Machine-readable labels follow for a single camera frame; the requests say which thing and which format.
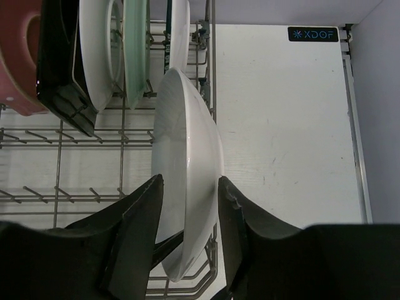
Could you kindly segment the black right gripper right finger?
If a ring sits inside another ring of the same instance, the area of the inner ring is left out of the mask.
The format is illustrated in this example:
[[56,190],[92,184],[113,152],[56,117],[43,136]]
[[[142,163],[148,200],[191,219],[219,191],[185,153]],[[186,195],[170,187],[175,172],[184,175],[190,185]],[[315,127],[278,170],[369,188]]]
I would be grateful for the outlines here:
[[293,226],[218,181],[229,299],[398,299],[397,224]]

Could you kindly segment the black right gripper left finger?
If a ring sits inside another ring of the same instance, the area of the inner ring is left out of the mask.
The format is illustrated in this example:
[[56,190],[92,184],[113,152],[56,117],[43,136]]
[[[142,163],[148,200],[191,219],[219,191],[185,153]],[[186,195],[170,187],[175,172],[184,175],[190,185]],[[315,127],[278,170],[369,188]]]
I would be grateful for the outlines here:
[[2,299],[144,299],[163,203],[153,176],[64,228],[1,223]]

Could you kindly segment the cream floral square plate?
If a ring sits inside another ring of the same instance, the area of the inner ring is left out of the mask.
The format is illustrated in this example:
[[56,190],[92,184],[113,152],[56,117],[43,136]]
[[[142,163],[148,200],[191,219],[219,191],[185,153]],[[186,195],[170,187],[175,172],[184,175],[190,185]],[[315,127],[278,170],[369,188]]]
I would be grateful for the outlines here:
[[43,1],[36,67],[39,102],[79,132],[94,135],[79,32],[79,1]]

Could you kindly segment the green red rimmed white plate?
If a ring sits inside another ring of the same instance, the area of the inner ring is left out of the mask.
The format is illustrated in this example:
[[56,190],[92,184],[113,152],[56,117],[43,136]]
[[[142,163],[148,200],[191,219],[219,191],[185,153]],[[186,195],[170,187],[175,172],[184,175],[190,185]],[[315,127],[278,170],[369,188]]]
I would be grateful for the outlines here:
[[187,0],[167,1],[164,32],[164,73],[170,68],[186,71],[189,54],[190,4]]

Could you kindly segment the white oval plate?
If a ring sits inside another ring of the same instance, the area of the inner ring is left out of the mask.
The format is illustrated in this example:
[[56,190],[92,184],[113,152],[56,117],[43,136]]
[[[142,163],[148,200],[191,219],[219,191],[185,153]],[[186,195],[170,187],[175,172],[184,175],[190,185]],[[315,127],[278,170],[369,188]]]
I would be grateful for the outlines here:
[[199,91],[178,68],[162,78],[156,99],[151,173],[164,180],[157,241],[178,232],[182,243],[163,261],[180,281],[200,256],[218,218],[218,179],[224,172],[221,138]]

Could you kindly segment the green floral plate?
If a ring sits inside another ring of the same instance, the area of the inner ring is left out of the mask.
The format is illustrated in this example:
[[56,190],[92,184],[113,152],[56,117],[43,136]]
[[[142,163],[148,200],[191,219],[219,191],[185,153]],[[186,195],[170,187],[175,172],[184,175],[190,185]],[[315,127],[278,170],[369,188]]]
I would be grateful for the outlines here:
[[122,38],[126,100],[134,109],[147,91],[149,78],[149,1],[126,0]]

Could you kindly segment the pink dotted scalloped plate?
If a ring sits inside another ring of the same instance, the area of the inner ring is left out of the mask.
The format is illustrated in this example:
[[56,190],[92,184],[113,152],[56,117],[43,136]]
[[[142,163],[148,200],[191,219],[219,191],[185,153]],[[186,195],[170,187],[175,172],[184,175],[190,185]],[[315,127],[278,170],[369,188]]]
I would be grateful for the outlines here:
[[36,95],[41,1],[1,1],[1,104],[22,116],[47,113]]

